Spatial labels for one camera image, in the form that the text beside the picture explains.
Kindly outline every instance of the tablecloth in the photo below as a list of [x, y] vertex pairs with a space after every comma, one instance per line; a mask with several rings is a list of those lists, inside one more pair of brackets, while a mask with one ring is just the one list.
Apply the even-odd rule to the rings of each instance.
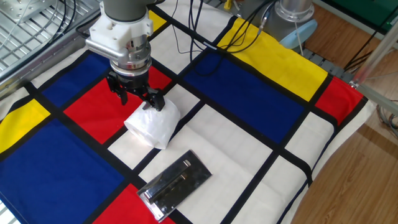
[[[192, 149], [213, 175], [164, 223], [290, 223], [319, 170], [372, 113], [355, 89], [265, 33], [244, 52], [206, 49], [190, 63], [189, 1], [174, 15], [182, 54], [175, 3], [150, 12], [149, 83], [182, 116], [165, 150], [123, 126], [142, 101], [129, 95], [122, 106], [105, 80], [109, 60], [86, 49], [0, 101], [0, 200], [19, 222], [157, 223], [136, 192]], [[223, 46], [242, 22], [204, 5], [197, 32]], [[229, 50], [256, 33], [251, 26]]]

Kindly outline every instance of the black stripe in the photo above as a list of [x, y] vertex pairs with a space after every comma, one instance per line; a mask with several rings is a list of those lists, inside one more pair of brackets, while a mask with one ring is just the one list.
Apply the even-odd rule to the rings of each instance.
[[120, 174], [129, 177], [131, 169], [125, 163], [121, 162], [112, 152], [101, 145], [96, 139], [89, 135], [83, 128], [76, 124], [66, 114], [60, 111], [54, 104], [51, 103], [41, 92], [36, 89], [33, 84], [28, 83], [26, 90], [34, 96], [34, 98], [47, 110], [57, 118], [64, 126], [66, 126], [74, 135], [82, 140], [87, 146], [94, 150], [107, 163], [114, 167]]
[[10, 107], [10, 110], [8, 111], [7, 114], [9, 114], [9, 113], [13, 112], [14, 110], [20, 108], [21, 106], [25, 106], [25, 104], [27, 104], [31, 100], [33, 100], [33, 97], [30, 96], [30, 95], [25, 96], [25, 97], [17, 100], [16, 102], [14, 102], [14, 104], [12, 104], [12, 106]]
[[247, 202], [256, 187], [260, 184], [261, 180], [267, 174], [268, 170], [271, 168], [277, 158], [278, 154], [275, 153], [275, 151], [270, 154], [265, 163], [263, 163], [261, 168], [257, 171], [253, 179], [248, 184], [248, 186], [243, 190], [242, 194], [239, 196], [237, 201], [226, 214], [223, 221], [221, 221], [222, 224], [231, 223], [235, 219], [236, 215], [242, 209], [243, 205]]
[[228, 21], [226, 27], [223, 29], [223, 31], [221, 31], [220, 34], [218, 34], [218, 36], [216, 37], [216, 39], [213, 41], [213, 45], [217, 45], [217, 44], [223, 39], [223, 37], [225, 36], [225, 34], [228, 33], [228, 31], [231, 30], [231, 28], [234, 26], [234, 23], [235, 23], [236, 19], [237, 19], [236, 16], [232, 16], [232, 17], [229, 19], [229, 21]]
[[349, 113], [349, 115], [341, 122], [339, 126], [339, 131], [341, 131], [348, 123], [350, 123], [355, 118], [355, 116], [364, 108], [367, 102], [368, 99], [363, 96], [358, 104], [354, 107], [354, 109]]
[[155, 37], [157, 37], [161, 32], [163, 32], [163, 30], [168, 28], [169, 25], [170, 23], [166, 21], [162, 26], [160, 26], [157, 30], [155, 30], [155, 32], [152, 35], [148, 37], [148, 40], [151, 41], [155, 39]]
[[54, 84], [59, 78], [61, 78], [65, 73], [72, 71], [76, 68], [80, 63], [82, 63], [92, 52], [86, 50], [81, 56], [79, 56], [72, 64], [65, 67], [61, 71], [57, 72], [53, 77], [47, 80], [43, 85], [39, 87], [39, 91], [43, 91], [48, 88], [50, 85]]
[[287, 212], [290, 210], [290, 208], [292, 208], [292, 205], [294, 203], [294, 201], [297, 199], [297, 197], [299, 197], [299, 195], [303, 192], [305, 186], [307, 185], [307, 181], [304, 182], [304, 184], [301, 186], [301, 188], [298, 190], [297, 194], [294, 195], [293, 199], [289, 202], [289, 204], [286, 206], [284, 212], [282, 213], [282, 215], [279, 217], [277, 224], [281, 224], [283, 219], [285, 218]]
[[106, 140], [102, 145], [105, 148], [109, 148], [116, 140], [118, 140], [124, 133], [126, 133], [127, 128], [123, 125], [116, 133], [114, 133], [108, 140]]
[[126, 189], [126, 187], [130, 184], [126, 179], [122, 181], [116, 189], [93, 211], [93, 213], [83, 222], [86, 224], [93, 223], [111, 204], [112, 202], [120, 195], [120, 193]]
[[311, 109], [311, 112], [313, 114], [317, 115], [318, 117], [324, 119], [325, 121], [329, 122], [331, 125], [333, 125], [335, 130], [338, 129], [337, 119], [334, 116], [324, 112], [323, 110], [321, 110], [320, 108], [317, 108], [316, 106], [314, 106]]

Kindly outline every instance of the white square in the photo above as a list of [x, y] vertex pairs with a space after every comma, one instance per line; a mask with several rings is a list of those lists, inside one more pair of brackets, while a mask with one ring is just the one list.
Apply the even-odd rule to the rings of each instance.
[[331, 123], [309, 113], [285, 148], [312, 168], [334, 130]]
[[[215, 122], [219, 129], [212, 132]], [[241, 138], [231, 139], [238, 135]], [[228, 141], [233, 144], [241, 141], [241, 144], [229, 145]], [[257, 153], [254, 148], [257, 146], [264, 152]], [[152, 180], [189, 149], [197, 154], [213, 175], [177, 208], [191, 222], [206, 224], [220, 223], [224, 219], [254, 177], [254, 169], [260, 168], [271, 153], [271, 149], [205, 106], [172, 139], [167, 149], [156, 155], [140, 177], [146, 182]]]
[[[178, 48], [180, 52], [189, 52], [191, 37], [186, 33], [175, 27], [175, 33], [178, 39]], [[204, 49], [205, 46], [199, 42], [198, 45]], [[152, 46], [152, 58], [156, 59], [162, 65], [176, 73], [177, 75], [190, 63], [190, 57], [188, 53], [180, 54], [177, 50], [177, 41], [174, 36], [173, 27], [169, 26], [151, 42]], [[197, 57], [201, 50], [194, 44], [192, 52], [192, 60]]]

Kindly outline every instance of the metal frame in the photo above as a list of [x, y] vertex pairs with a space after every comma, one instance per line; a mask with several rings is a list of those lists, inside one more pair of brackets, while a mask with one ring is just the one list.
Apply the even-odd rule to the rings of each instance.
[[[77, 5], [85, 5], [87, 7], [87, 3], [82, 3], [81, 0], [77, 0]], [[97, 0], [91, 0], [90, 1], [92, 4], [95, 2], [98, 2]], [[73, 1], [69, 0], [67, 1], [67, 7], [73, 9]], [[40, 75], [42, 72], [46, 71], [47, 69], [51, 68], [55, 64], [59, 63], [62, 61], [64, 58], [69, 56], [70, 54], [74, 53], [76, 50], [82, 48], [85, 46], [84, 40], [78, 36], [78, 34], [75, 32], [75, 27], [86, 20], [91, 19], [92, 17], [95, 17], [98, 13], [100, 13], [100, 5], [96, 3], [96, 7], [91, 7], [90, 10], [85, 10], [81, 12], [82, 9], [78, 9], [76, 11], [76, 16], [75, 20], [73, 21], [72, 25], [70, 26], [71, 30], [67, 32], [63, 37], [58, 39], [56, 42], [54, 42], [47, 50], [43, 51], [41, 54], [39, 54], [35, 59], [31, 60], [30, 62], [27, 61], [27, 59], [36, 54], [37, 51], [40, 50], [41, 47], [43, 47], [49, 38], [52, 36], [51, 30], [49, 30], [47, 27], [41, 27], [38, 29], [37, 22], [34, 23], [34, 19], [31, 19], [28, 24], [22, 25], [21, 29], [27, 29], [26, 26], [32, 26], [31, 29], [36, 28], [36, 33], [32, 34], [31, 37], [28, 38], [25, 42], [17, 41], [14, 37], [11, 39], [9, 44], [14, 45], [14, 49], [10, 50], [10, 52], [6, 53], [8, 57], [9, 55], [17, 55], [16, 52], [21, 54], [20, 52], [24, 52], [23, 56], [21, 55], [18, 57], [18, 61], [9, 65], [6, 69], [4, 69], [0, 73], [0, 100], [5, 98], [7, 95], [11, 94], [13, 91], [21, 87], [23, 84], [30, 82], [33, 78], [37, 77]], [[59, 22], [62, 19], [63, 13], [60, 10], [60, 7], [58, 7], [57, 14], [53, 18], [53, 23], [55, 26], [59, 26]], [[67, 19], [70, 20], [70, 14], [72, 12], [67, 14]], [[49, 13], [49, 9], [46, 9], [45, 12], [41, 12], [40, 16], [52, 14]], [[40, 41], [40, 45], [36, 46], [35, 48], [29, 48], [27, 43], [29, 40], [36, 40]]]

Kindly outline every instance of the black cable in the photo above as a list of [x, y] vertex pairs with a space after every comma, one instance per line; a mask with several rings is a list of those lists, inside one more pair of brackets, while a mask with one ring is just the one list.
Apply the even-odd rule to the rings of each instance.
[[[175, 3], [175, 8], [174, 8], [174, 12], [173, 12], [173, 14], [172, 14], [172, 19], [174, 18], [174, 14], [175, 14], [175, 12], [177, 11], [177, 8], [178, 8], [178, 0], [177, 0], [176, 3]], [[181, 51], [180, 51], [180, 46], [178, 45], [177, 33], [175, 32], [175, 27], [174, 27], [173, 25], [172, 25], [172, 28], [173, 28], [173, 31], [174, 31], [175, 41], [176, 41], [176, 43], [177, 43], [177, 51], [178, 51], [180, 54], [187, 54], [187, 53], [189, 53], [189, 51], [187, 51], [187, 52], [181, 52]]]
[[65, 33], [68, 32], [70, 25], [72, 24], [73, 20], [75, 19], [75, 14], [76, 14], [76, 0], [73, 0], [73, 13], [72, 13], [72, 17], [70, 18], [68, 25], [64, 29]]
[[87, 39], [87, 38], [89, 38], [90, 37], [90, 35], [89, 34], [86, 34], [86, 33], [84, 33], [84, 32], [82, 32], [80, 29], [82, 28], [82, 27], [85, 27], [85, 26], [87, 26], [88, 24], [90, 24], [90, 23], [92, 23], [94, 20], [96, 20], [97, 18], [99, 18], [99, 16], [101, 15], [101, 13], [99, 12], [97, 15], [95, 15], [93, 18], [91, 18], [90, 20], [88, 20], [88, 21], [86, 21], [86, 22], [84, 22], [84, 23], [82, 23], [82, 24], [80, 24], [80, 25], [78, 25], [77, 27], [76, 27], [76, 33], [78, 33], [82, 38], [84, 38], [84, 39]]
[[[391, 16], [394, 15], [394, 13], [398, 10], [398, 5], [397, 7], [384, 19], [384, 21], [379, 25], [377, 29], [382, 29], [383, 25], [390, 19]], [[361, 47], [361, 49], [354, 55], [354, 57], [344, 66], [344, 71], [348, 70], [348, 67], [354, 63], [354, 59], [363, 51], [363, 49], [370, 43], [370, 41], [374, 38], [374, 36], [378, 33], [377, 30], [375, 30], [370, 36], [370, 38], [365, 42], [365, 44]]]
[[379, 120], [381, 123], [387, 125], [390, 129], [391, 132], [398, 138], [398, 126], [394, 124], [393, 119], [396, 118], [397, 116], [394, 114], [391, 114], [390, 117], [387, 118], [384, 108], [382, 108], [380, 105], [376, 106], [376, 111], [377, 115], [379, 116]]

